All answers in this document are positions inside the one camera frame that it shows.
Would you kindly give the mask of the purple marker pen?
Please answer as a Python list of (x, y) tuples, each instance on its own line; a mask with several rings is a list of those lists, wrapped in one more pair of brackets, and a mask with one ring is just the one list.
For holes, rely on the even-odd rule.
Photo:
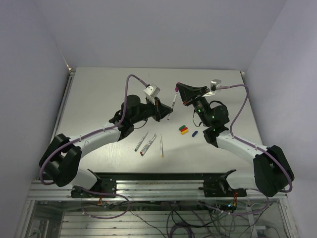
[[(174, 96), (174, 99), (172, 101), (172, 105), (171, 105), (171, 108), (174, 109), (174, 106), (175, 106), (175, 103), (176, 103), (176, 100), (177, 100), (177, 96), (178, 96), (178, 92), (176, 92), (175, 96)], [(167, 120), (170, 120), (170, 115), (171, 113), (168, 114), (167, 116)]]

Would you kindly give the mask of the green marker pen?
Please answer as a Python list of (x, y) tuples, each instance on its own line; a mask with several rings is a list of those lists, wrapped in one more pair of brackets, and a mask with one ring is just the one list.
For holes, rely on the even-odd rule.
[(145, 138), (147, 137), (148, 132), (141, 138), (141, 140), (138, 142), (137, 146), (135, 147), (134, 151), (137, 152), (142, 143), (144, 142)]

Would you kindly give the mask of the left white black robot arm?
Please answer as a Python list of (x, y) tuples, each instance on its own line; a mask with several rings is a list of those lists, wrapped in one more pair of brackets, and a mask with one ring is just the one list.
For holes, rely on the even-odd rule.
[(82, 187), (90, 197), (97, 196), (101, 191), (101, 179), (90, 169), (80, 169), (81, 159), (104, 145), (123, 140), (134, 131), (136, 123), (148, 118), (159, 122), (172, 111), (158, 97), (153, 102), (147, 99), (143, 104), (137, 95), (127, 96), (121, 109), (100, 129), (77, 137), (62, 133), (55, 136), (39, 162), (40, 180), (43, 181), (43, 174), (46, 174), (52, 184), (59, 187), (71, 184)]

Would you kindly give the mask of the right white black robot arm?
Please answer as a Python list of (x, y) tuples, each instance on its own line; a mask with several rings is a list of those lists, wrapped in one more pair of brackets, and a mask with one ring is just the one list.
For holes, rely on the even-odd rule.
[(217, 180), (217, 189), (224, 196), (230, 196), (237, 189), (251, 189), (261, 192), (267, 197), (273, 197), (279, 192), (290, 193), (293, 190), (294, 174), (284, 155), (283, 150), (273, 145), (266, 147), (257, 145), (233, 133), (235, 121), (229, 119), (227, 106), (217, 101), (216, 107), (206, 100), (224, 86), (218, 86), (215, 81), (210, 87), (193, 87), (177, 83), (183, 105), (194, 107), (201, 123), (206, 127), (203, 131), (208, 144), (231, 152), (253, 167), (252, 173), (239, 173), (230, 170)]

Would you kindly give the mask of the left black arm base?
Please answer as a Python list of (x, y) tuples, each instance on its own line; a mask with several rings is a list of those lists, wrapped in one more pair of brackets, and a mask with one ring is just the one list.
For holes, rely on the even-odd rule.
[(90, 169), (79, 169), (70, 184), (73, 186), (72, 198), (114, 198), (116, 193), (116, 182), (112, 178), (100, 178)]

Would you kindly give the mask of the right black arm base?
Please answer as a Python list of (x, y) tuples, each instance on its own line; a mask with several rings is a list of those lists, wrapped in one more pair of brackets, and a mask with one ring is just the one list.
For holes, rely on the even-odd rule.
[(227, 177), (236, 170), (230, 170), (226, 173), (212, 173), (211, 177), (204, 180), (203, 186), (199, 187), (198, 190), (204, 192), (204, 196), (209, 197), (246, 197), (246, 189), (232, 189), (228, 182)]

